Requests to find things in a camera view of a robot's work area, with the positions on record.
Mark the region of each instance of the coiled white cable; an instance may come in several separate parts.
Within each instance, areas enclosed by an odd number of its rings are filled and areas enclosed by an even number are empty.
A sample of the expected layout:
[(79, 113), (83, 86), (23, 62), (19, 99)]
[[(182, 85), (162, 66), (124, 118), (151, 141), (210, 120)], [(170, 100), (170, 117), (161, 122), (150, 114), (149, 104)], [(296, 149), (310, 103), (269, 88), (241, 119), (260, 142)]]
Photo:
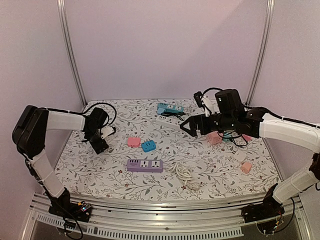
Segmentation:
[(176, 162), (174, 165), (169, 167), (168, 169), (171, 173), (176, 173), (177, 178), (190, 190), (199, 190), (200, 189), (200, 183), (198, 182), (191, 182), (194, 180), (191, 174), (190, 168), (183, 166), (181, 163)]

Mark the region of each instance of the leaf pattern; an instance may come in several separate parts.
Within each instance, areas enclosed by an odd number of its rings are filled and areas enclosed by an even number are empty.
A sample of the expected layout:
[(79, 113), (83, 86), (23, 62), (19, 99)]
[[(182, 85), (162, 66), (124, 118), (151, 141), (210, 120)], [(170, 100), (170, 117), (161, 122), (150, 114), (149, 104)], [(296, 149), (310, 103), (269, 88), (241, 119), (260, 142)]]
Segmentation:
[[(270, 154), (261, 139), (252, 139), (241, 148), (251, 162), (249, 174), (241, 172), (241, 162), (234, 158), (239, 148), (231, 142), (210, 145), (205, 136), (191, 137), (156, 123), (159, 102), (181, 105), (186, 113), (202, 113), (192, 99), (159, 100), (111, 100), (108, 103), (117, 109), (112, 124), (116, 133), (107, 137), (109, 149), (97, 155), (89, 143), (82, 142), (83, 132), (74, 131), (69, 138), (55, 167), (62, 184), (75, 194), (94, 197), (169, 201), (202, 200), (261, 193), (279, 181), (279, 176)], [(91, 101), (87, 107), (97, 103)], [(105, 109), (114, 117), (113, 110)], [(141, 147), (127, 145), (128, 137), (140, 137), (141, 142), (154, 140), (156, 150), (143, 152)], [(163, 160), (162, 173), (129, 172), (128, 159)], [(189, 190), (167, 171), (179, 162), (191, 168), (196, 181), (201, 184), (198, 191)]]

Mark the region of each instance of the pink plug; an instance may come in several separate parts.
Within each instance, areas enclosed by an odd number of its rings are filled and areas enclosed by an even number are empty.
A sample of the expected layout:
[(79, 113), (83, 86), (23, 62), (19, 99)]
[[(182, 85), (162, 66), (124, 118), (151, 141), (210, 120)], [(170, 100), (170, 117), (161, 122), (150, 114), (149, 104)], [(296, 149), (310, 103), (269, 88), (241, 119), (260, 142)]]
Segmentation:
[(219, 144), (222, 142), (222, 137), (218, 135), (217, 131), (210, 132), (209, 134), (207, 134), (206, 139), (212, 145)]
[(128, 138), (128, 146), (132, 148), (137, 148), (140, 146), (140, 137), (129, 137)]
[(252, 167), (252, 164), (248, 161), (244, 162), (241, 166), (241, 170), (245, 173), (248, 174), (250, 172), (250, 169)]
[(247, 142), (249, 142), (249, 141), (251, 140), (251, 137), (250, 137), (250, 136), (247, 136), (247, 135), (242, 134), (242, 137), (243, 137)]

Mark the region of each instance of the white wall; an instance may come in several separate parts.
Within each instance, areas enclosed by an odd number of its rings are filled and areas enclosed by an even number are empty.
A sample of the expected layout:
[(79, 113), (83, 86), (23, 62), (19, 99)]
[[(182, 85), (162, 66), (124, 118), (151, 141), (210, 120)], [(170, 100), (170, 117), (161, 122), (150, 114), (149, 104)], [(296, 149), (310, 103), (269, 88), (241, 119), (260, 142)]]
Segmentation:
[[(28, 104), (81, 110), (65, 51), (56, 0), (0, 3), (0, 239), (16, 240), (38, 184), (11, 140)], [(51, 132), (52, 162), (66, 132)]]
[[(320, 123), (320, 2), (276, 1), (261, 76), (253, 106), (265, 106), (286, 117)], [(311, 163), (312, 153), (270, 141), (285, 178)], [(301, 195), (315, 239), (320, 239), (319, 192)]]
[(246, 98), (267, 0), (68, 0), (88, 100), (192, 98), (208, 87)]

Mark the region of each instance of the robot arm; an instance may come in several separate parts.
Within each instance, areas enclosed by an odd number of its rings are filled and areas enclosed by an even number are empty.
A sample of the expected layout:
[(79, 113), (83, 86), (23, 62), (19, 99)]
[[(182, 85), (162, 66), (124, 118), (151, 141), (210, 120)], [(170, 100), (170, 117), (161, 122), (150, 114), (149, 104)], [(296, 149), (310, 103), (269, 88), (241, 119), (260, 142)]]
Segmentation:
[(70, 202), (69, 191), (61, 184), (45, 151), (47, 130), (78, 130), (90, 142), (97, 154), (109, 146), (105, 138), (115, 132), (115, 128), (104, 123), (108, 114), (101, 108), (94, 108), (90, 115), (57, 109), (27, 106), (16, 124), (12, 140), (17, 150), (25, 157), (25, 164), (31, 175), (43, 186), (51, 201), (49, 212), (64, 218), (70, 214), (79, 221), (88, 222), (91, 205)]
[(222, 90), (217, 92), (215, 97), (220, 113), (191, 116), (180, 128), (193, 137), (197, 135), (197, 131), (206, 135), (213, 131), (223, 133), (232, 130), (254, 138), (271, 138), (299, 145), (314, 153), (312, 164), (308, 163), (290, 178), (272, 186), (261, 204), (242, 209), (245, 222), (275, 217), (278, 212), (283, 214), (282, 203), (320, 182), (319, 126), (298, 120), (286, 120), (287, 118), (281, 118), (263, 107), (246, 111), (235, 89)]

